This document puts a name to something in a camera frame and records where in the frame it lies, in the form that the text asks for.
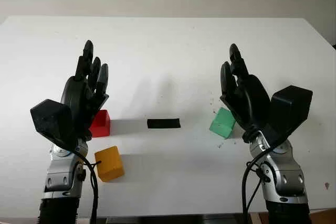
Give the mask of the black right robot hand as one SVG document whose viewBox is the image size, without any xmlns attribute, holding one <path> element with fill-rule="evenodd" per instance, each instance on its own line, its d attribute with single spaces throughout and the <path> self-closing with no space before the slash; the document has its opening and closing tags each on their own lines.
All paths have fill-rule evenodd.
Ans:
<svg viewBox="0 0 336 224">
<path fill-rule="evenodd" d="M 230 62 L 224 62 L 220 70 L 220 99 L 244 130 L 243 141 L 250 143 L 266 125 L 270 98 L 260 80 L 248 73 L 236 44 L 231 44 L 229 58 Z"/>
</svg>

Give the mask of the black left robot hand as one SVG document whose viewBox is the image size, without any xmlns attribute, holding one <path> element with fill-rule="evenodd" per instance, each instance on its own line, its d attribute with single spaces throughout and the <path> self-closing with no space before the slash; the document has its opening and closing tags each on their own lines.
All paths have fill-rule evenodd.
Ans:
<svg viewBox="0 0 336 224">
<path fill-rule="evenodd" d="M 71 109 L 76 135 L 84 141 L 92 139 L 89 128 L 109 97 L 106 94 L 108 77 L 108 65 L 93 56 L 93 43 L 87 40 L 75 75 L 67 80 L 61 97 L 61 103 Z"/>
</svg>

